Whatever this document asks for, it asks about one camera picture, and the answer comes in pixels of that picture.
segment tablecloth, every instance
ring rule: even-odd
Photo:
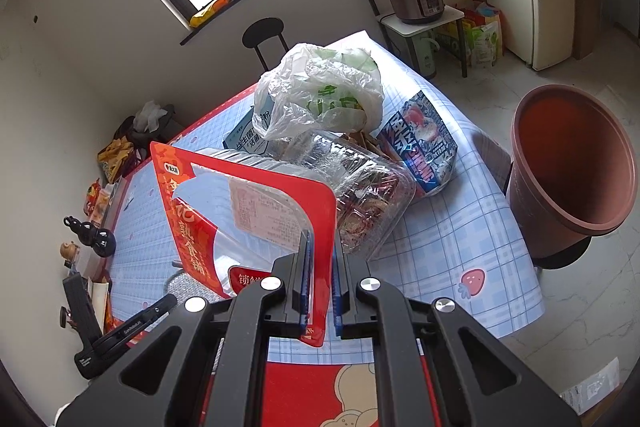
[[[408,297],[431,302],[454,299],[496,337],[508,335],[540,317],[542,293],[526,245],[501,188],[510,156],[471,123],[432,84],[374,42],[366,32],[334,46],[370,50],[385,89],[383,123],[422,90],[458,144],[449,185],[436,196],[409,206],[382,256],[369,264],[372,274],[393,283]],[[253,88],[212,111],[173,141],[197,151],[222,147],[222,140],[252,107]],[[111,261],[113,315],[128,319],[164,294],[164,284],[178,259],[158,182],[151,164],[130,175],[114,234],[118,242]],[[462,277],[482,271],[477,295],[459,291]],[[331,324],[331,313],[328,316]],[[372,362],[370,341],[342,341],[328,328],[319,349],[300,341],[271,339],[269,360],[293,363]]]

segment snack bag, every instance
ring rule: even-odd
[[[310,236],[306,334],[320,347],[330,297],[335,196],[321,182],[150,146],[162,202],[184,270],[224,298],[269,275],[273,261]]]
[[[451,179],[458,146],[425,94],[404,103],[378,134],[381,149],[415,177],[416,197],[433,196]]]

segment floor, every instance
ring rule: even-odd
[[[491,70],[470,70],[443,52],[432,80],[476,125],[511,151],[513,113],[543,84],[579,87],[620,118],[640,153],[640,48],[615,28],[596,51],[540,73],[508,53]],[[640,204],[615,232],[594,238],[576,263],[539,275],[546,312],[504,343],[558,393],[596,373],[615,357],[625,380],[640,355]]]

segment red snack package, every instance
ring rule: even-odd
[[[309,316],[300,340],[322,346],[335,233],[332,190],[169,145],[154,142],[150,150],[182,265],[219,295],[232,296],[265,277],[275,257],[298,249],[301,230],[312,233]]]

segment trash can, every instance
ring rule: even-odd
[[[509,206],[533,258],[619,227],[636,201],[634,150],[620,122],[580,89],[529,92],[511,127]]]

